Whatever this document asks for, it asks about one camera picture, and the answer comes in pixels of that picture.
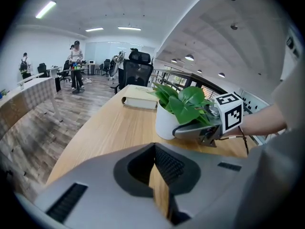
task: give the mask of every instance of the white book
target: white book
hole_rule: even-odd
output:
[[[149,92],[153,92],[150,87],[129,85],[122,98],[122,103],[136,108],[156,109],[158,98]]]

